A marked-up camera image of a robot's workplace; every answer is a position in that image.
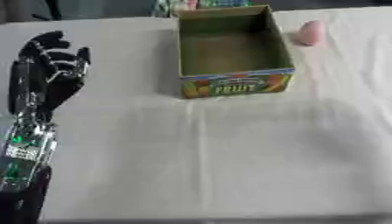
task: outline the robotic hand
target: robotic hand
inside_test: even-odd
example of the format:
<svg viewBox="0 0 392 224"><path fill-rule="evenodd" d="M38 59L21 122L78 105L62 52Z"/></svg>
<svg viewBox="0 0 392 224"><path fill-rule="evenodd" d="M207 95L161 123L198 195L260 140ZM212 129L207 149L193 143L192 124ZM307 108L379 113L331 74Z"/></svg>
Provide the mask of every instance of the robotic hand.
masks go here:
<svg viewBox="0 0 392 224"><path fill-rule="evenodd" d="M37 223L56 148L53 111L84 85L89 50L60 51L62 31L41 34L20 51L10 70L8 109L14 123L0 145L0 221Z"/></svg>

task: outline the fruit box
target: fruit box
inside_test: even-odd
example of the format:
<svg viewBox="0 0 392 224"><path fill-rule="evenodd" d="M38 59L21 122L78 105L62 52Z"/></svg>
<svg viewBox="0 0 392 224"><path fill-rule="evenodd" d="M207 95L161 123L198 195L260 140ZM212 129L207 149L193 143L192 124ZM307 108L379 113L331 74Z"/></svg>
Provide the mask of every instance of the fruit box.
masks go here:
<svg viewBox="0 0 392 224"><path fill-rule="evenodd" d="M294 72L268 5L178 13L185 98L284 91Z"/></svg>

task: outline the green led light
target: green led light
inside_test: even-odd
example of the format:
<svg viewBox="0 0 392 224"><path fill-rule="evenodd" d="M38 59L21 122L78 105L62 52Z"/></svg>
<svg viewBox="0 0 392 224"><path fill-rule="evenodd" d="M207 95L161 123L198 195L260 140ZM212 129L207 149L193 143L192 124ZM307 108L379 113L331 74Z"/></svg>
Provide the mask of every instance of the green led light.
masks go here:
<svg viewBox="0 0 392 224"><path fill-rule="evenodd" d="M16 143L21 143L21 142L22 142L22 137L21 137L21 136L14 136L14 137L12 138L12 142L13 142L14 144L16 144Z"/></svg>
<svg viewBox="0 0 392 224"><path fill-rule="evenodd" d="M16 179L19 176L19 167L17 164L9 164L4 175L8 179Z"/></svg>

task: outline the white tablecloth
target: white tablecloth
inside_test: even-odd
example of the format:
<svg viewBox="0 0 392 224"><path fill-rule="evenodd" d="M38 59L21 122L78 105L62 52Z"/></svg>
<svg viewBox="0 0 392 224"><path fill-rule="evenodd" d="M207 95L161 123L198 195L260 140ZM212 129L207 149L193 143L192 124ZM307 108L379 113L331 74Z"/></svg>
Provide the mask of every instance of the white tablecloth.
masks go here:
<svg viewBox="0 0 392 224"><path fill-rule="evenodd" d="M0 27L0 105L17 50L63 30L92 48L55 115L44 218L271 218L392 211L392 8L277 12L297 67L281 94L179 99L176 23L125 18ZM325 42L291 32L325 21Z"/></svg>

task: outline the printed fruit graphic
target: printed fruit graphic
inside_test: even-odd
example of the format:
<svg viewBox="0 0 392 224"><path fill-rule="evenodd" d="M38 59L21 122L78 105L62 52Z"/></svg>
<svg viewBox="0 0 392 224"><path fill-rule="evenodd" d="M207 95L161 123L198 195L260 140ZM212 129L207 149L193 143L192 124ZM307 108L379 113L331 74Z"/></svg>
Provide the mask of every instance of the printed fruit graphic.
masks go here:
<svg viewBox="0 0 392 224"><path fill-rule="evenodd" d="M200 93L201 95L208 96L209 87L200 87L200 88L199 88L199 93Z"/></svg>
<svg viewBox="0 0 392 224"><path fill-rule="evenodd" d="M191 80L184 82L183 93L186 98L195 98L199 96L196 85Z"/></svg>
<svg viewBox="0 0 392 224"><path fill-rule="evenodd" d="M282 75L282 74L273 74L268 77L267 81L265 84L268 86L263 90L263 92L273 92L277 91L278 88L283 86L288 80L290 76L289 75Z"/></svg>
<svg viewBox="0 0 392 224"><path fill-rule="evenodd" d="M204 87L204 86L208 86L208 80L196 80L195 84L199 88Z"/></svg>

